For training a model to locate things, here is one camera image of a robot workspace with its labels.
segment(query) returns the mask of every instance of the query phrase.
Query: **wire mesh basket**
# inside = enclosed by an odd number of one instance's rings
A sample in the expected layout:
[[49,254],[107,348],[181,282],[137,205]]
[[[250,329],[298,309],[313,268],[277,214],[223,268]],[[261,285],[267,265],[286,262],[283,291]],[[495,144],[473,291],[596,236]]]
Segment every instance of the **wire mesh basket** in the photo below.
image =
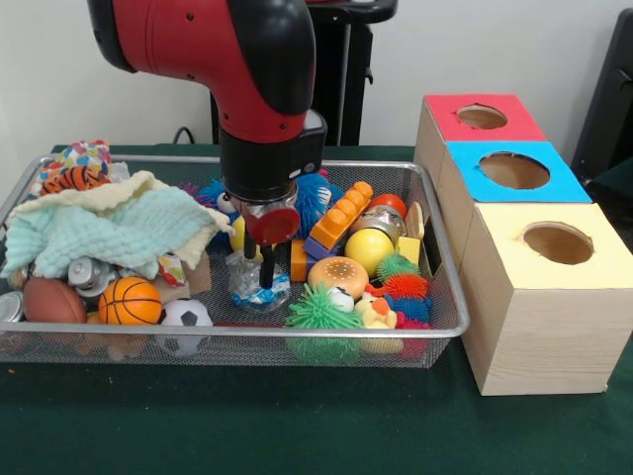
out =
[[[210,157],[113,156],[134,173],[148,170],[171,185],[207,185],[220,177],[220,163]],[[11,210],[26,198],[30,184],[47,158],[34,161],[0,209],[6,231]],[[303,284],[292,284],[288,303],[259,315],[237,308],[227,290],[226,252],[211,251],[213,289],[195,297],[205,304],[213,327],[99,326],[0,324],[0,361],[63,363],[134,363],[258,366],[365,366],[429,368],[450,338],[468,327],[469,317],[455,271],[441,215],[425,170],[408,162],[326,161],[328,180],[343,190],[367,181],[376,194],[394,193],[410,206],[418,202],[425,216],[424,252],[420,266],[429,279],[432,330],[297,330],[283,328],[288,305],[297,302]],[[0,243],[4,261],[5,238]],[[289,270],[289,249],[281,245],[277,259]],[[0,281],[0,293],[10,289]],[[390,352],[395,340],[404,350]],[[371,351],[363,348],[371,346]],[[181,348],[195,347],[195,354]]]

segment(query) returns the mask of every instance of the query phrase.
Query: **brown football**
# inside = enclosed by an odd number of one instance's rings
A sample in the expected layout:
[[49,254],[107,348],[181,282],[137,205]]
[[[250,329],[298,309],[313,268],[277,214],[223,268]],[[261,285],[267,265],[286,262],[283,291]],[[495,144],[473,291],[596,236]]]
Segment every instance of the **brown football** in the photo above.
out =
[[29,322],[85,324],[81,298],[60,280],[34,277],[24,288],[24,315]]

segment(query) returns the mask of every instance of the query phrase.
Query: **red ball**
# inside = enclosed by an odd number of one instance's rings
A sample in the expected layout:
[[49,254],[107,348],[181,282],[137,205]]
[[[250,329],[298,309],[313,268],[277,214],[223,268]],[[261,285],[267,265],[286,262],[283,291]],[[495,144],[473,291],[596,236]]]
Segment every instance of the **red ball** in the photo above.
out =
[[379,195],[369,204],[370,208],[374,206],[389,206],[390,208],[396,210],[403,219],[407,217],[407,205],[398,195],[392,195],[389,193],[386,195]]

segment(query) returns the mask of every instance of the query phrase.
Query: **wooden box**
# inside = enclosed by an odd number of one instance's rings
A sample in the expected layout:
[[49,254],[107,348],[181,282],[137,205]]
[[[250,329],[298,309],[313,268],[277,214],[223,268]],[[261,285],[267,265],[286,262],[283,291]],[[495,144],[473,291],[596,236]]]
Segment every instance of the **wooden box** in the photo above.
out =
[[481,393],[604,391],[633,329],[633,256],[599,207],[478,204],[466,247]]
[[548,142],[449,142],[437,196],[458,269],[475,202],[591,203]]
[[449,142],[544,142],[545,136],[514,95],[425,96],[415,163],[424,166],[437,188]]

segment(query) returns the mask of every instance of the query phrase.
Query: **yellow duck toy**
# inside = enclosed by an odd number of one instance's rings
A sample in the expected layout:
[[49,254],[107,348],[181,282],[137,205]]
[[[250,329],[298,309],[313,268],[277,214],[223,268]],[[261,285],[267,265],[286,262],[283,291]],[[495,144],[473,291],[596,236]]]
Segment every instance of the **yellow duck toy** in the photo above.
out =
[[[363,294],[363,298],[356,304],[354,310],[360,314],[363,327],[368,330],[394,329],[398,322],[396,312],[389,308],[383,298]],[[366,338],[361,347],[368,353],[393,354],[400,353],[405,345],[400,338]]]

